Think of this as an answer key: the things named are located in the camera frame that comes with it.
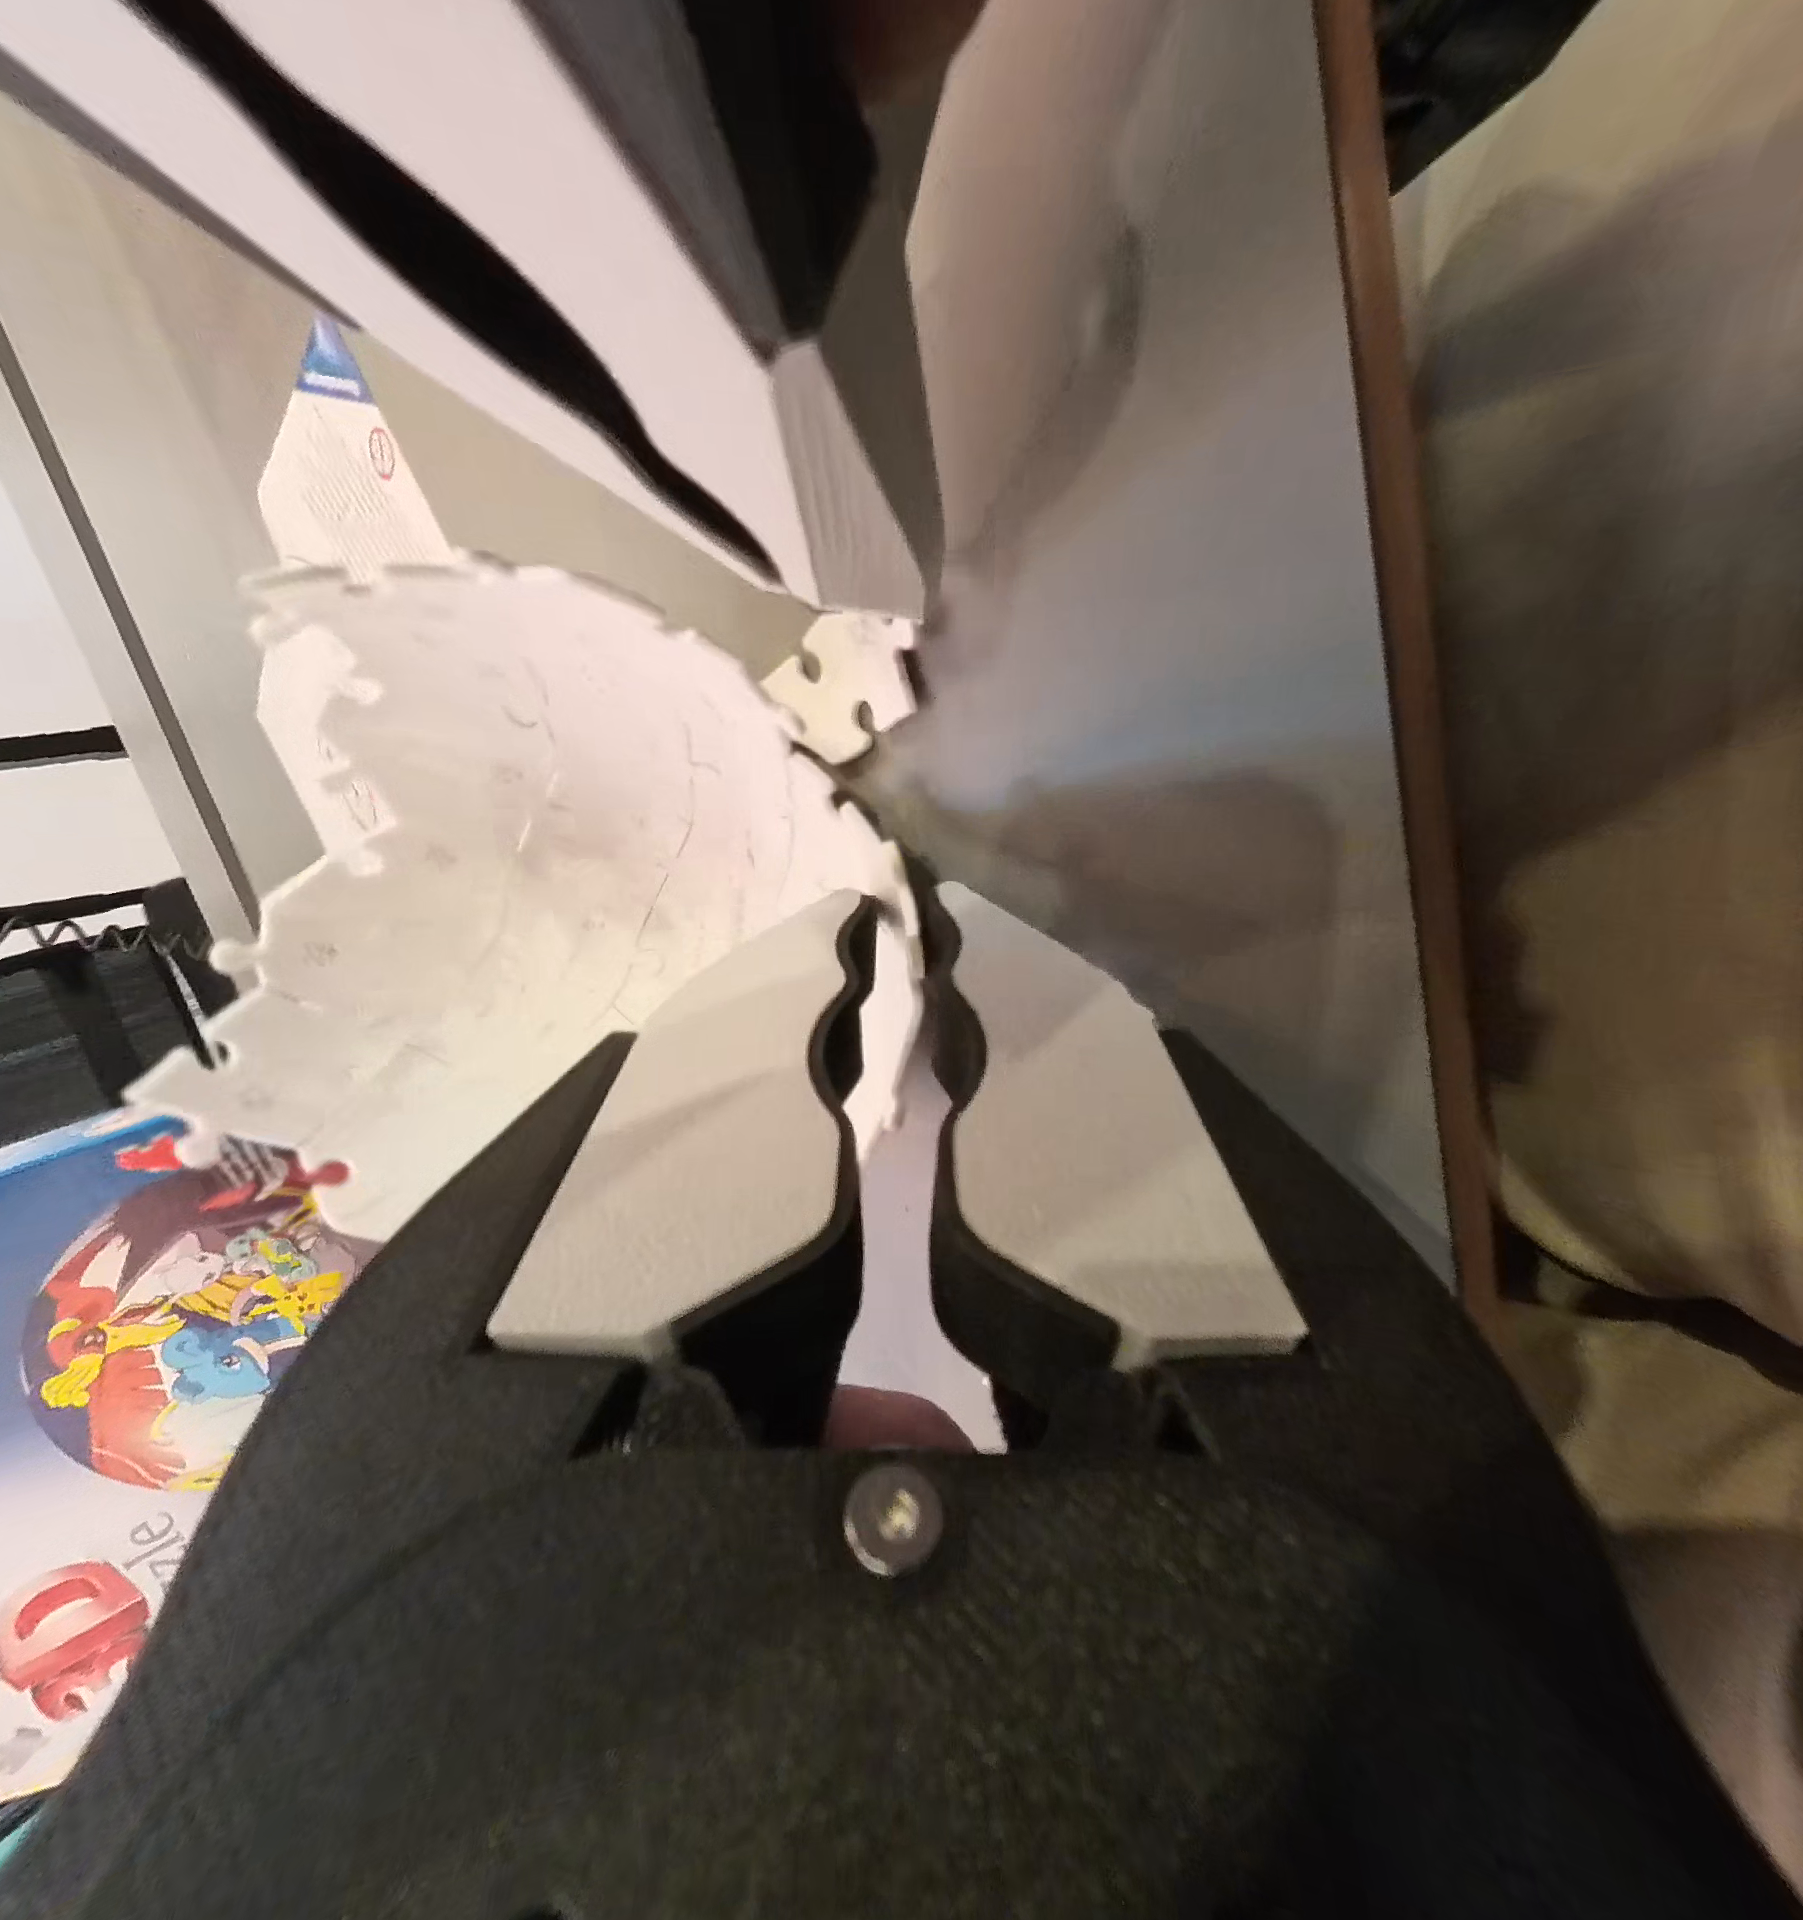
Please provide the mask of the white puzzle piece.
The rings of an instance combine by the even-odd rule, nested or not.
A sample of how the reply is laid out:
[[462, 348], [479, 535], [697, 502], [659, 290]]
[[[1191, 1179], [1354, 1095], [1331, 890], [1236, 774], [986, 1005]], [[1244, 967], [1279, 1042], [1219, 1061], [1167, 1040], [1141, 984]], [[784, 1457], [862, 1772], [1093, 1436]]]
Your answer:
[[805, 755], [846, 768], [915, 712], [915, 638], [920, 624], [899, 616], [822, 613], [759, 690]]

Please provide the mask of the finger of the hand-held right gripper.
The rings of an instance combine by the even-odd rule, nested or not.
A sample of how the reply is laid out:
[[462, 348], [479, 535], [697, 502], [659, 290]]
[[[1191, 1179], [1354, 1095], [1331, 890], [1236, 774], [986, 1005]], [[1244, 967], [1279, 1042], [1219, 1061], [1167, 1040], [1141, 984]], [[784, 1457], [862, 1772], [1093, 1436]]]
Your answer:
[[553, 300], [786, 591], [924, 616], [943, 515], [903, 197], [877, 135], [880, 179], [818, 326], [758, 356], [541, 45], [541, 4], [226, 4], [223, 19]]
[[0, 95], [727, 571], [784, 585], [553, 300], [211, 4], [0, 4]]

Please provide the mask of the white instruction sheet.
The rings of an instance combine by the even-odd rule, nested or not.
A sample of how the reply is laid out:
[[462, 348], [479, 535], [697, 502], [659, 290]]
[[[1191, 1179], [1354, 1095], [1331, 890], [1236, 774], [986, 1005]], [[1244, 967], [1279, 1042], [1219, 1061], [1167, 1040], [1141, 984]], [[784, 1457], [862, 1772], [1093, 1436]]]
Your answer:
[[383, 569], [457, 560], [347, 335], [323, 313], [311, 319], [258, 476], [258, 515], [273, 560], [285, 569], [375, 577]]

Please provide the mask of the blue puzzle box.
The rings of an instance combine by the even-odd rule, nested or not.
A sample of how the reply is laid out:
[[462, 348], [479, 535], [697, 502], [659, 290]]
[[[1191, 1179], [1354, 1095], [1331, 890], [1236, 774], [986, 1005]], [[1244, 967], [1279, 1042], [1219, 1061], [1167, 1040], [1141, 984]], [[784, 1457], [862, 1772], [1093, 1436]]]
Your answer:
[[99, 1117], [0, 1149], [0, 1800], [120, 1693], [242, 1436], [381, 1248], [336, 1164]]

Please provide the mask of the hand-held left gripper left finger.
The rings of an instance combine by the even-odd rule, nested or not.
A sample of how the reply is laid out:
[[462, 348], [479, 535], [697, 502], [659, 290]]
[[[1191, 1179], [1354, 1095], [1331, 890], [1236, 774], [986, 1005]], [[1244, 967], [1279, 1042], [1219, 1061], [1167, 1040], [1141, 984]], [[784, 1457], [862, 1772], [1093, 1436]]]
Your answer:
[[637, 1035], [485, 1333], [680, 1351], [842, 1222], [875, 903], [830, 892], [727, 952]]

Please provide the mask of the partly built puzzle ball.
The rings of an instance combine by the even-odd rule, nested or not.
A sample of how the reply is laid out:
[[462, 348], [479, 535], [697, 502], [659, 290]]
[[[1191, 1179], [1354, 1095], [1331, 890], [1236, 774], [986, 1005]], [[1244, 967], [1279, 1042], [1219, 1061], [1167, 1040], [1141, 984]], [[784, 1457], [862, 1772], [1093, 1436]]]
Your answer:
[[903, 868], [713, 641], [556, 569], [462, 560], [372, 581], [246, 577], [267, 731], [372, 821], [261, 901], [249, 982], [199, 1064], [136, 1114], [344, 1166], [329, 1219], [385, 1244], [601, 1040], [649, 1026], [727, 952], [834, 892], [880, 901], [867, 1164], [920, 1029]]

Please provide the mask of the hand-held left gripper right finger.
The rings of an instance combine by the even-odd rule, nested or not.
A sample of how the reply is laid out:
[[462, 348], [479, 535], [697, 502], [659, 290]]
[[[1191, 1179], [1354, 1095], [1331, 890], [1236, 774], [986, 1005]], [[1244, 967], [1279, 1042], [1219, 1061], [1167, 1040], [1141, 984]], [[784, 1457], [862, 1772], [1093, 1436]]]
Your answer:
[[1151, 1012], [946, 880], [936, 1314], [980, 1369], [1289, 1356], [1306, 1320]]

